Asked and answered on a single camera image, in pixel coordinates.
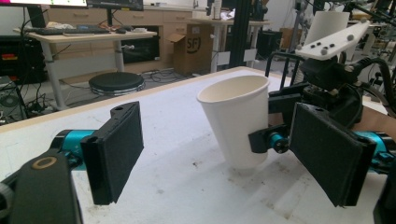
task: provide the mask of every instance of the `computer monitor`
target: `computer monitor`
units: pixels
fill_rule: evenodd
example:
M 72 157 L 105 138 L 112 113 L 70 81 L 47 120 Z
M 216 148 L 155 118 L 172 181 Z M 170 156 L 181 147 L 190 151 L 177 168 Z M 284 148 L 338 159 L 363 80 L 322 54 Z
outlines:
M 236 8 L 236 0 L 222 0 L 221 8 L 228 8 L 230 11 Z
M 87 0 L 88 7 L 143 11 L 143 0 Z
M 0 0 L 0 7 L 86 7 L 86 0 Z

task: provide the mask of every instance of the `black stool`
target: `black stool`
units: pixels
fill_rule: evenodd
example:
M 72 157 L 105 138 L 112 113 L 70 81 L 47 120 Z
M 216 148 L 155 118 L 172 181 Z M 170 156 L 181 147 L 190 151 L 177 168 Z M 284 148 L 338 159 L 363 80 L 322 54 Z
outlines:
M 134 73 L 114 72 L 93 77 L 91 91 L 99 95 L 124 95 L 145 88 L 145 79 Z

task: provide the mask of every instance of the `white paper cup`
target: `white paper cup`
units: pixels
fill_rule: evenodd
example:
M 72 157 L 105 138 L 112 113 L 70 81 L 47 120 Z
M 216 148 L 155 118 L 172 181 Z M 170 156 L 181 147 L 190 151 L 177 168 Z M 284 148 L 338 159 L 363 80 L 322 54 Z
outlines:
M 267 153 L 251 152 L 248 135 L 268 127 L 268 85 L 265 76 L 233 77 L 197 95 L 222 154 L 234 169 L 252 169 L 267 158 Z

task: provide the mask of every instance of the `cup rim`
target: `cup rim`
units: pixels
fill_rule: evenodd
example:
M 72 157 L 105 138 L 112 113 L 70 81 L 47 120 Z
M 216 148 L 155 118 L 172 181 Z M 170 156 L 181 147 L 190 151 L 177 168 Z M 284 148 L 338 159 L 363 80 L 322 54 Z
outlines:
M 216 85 L 216 84 L 220 84 L 221 82 L 230 81 L 230 80 L 232 80 L 232 79 L 236 79 L 236 78 L 240 78 L 240 77 L 263 77 L 264 79 L 266 79 L 266 82 L 265 82 L 264 85 L 260 86 L 258 89 L 254 90 L 254 91 L 250 91 L 250 92 L 247 92 L 247 93 L 245 93 L 245 94 L 238 95 L 238 96 L 235 96 L 235 97 L 231 97 L 231 98 L 228 98 L 228 99 L 225 99 L 225 100 L 218 100 L 218 101 L 211 101 L 211 102 L 208 102 L 208 101 L 203 101 L 203 100 L 200 99 L 200 95 L 201 95 L 202 92 L 204 92 L 207 88 L 209 88 L 209 87 L 211 87 L 211 86 L 213 86 L 213 85 Z M 262 92 L 263 89 L 267 89 L 268 86 L 269 86 L 269 84 L 270 84 L 270 79 L 269 79 L 268 77 L 262 76 L 262 75 L 242 75 L 242 76 L 238 76 L 238 77 L 230 77 L 230 78 L 226 78 L 226 79 L 217 81 L 217 82 L 215 82 L 215 83 L 212 83 L 212 84 L 210 84 L 210 85 L 204 87 L 202 90 L 200 90 L 200 91 L 198 92 L 198 94 L 197 94 L 197 96 L 196 96 L 196 99 L 197 99 L 197 101 L 200 102 L 201 104 L 208 104 L 208 105 L 212 105 L 212 104 L 226 104 L 226 103 L 229 103 L 229 102 L 231 102 L 231 101 L 237 101 L 237 100 L 240 100 L 240 99 L 244 99 L 244 98 L 246 98 L 246 97 L 248 97 L 248 96 L 251 97 L 251 95 L 258 95 L 259 93 Z

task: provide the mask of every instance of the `black robot arm segment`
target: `black robot arm segment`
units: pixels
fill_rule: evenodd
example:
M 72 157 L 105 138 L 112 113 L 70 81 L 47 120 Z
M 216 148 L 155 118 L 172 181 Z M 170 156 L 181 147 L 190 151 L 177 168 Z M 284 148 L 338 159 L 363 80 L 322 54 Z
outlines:
M 143 150 L 143 135 L 138 102 L 110 113 L 99 130 L 60 132 L 48 151 L 3 180 L 11 197 L 0 197 L 0 212 L 7 212 L 0 223 L 82 223 L 71 175 L 82 165 L 94 203 L 116 202 Z

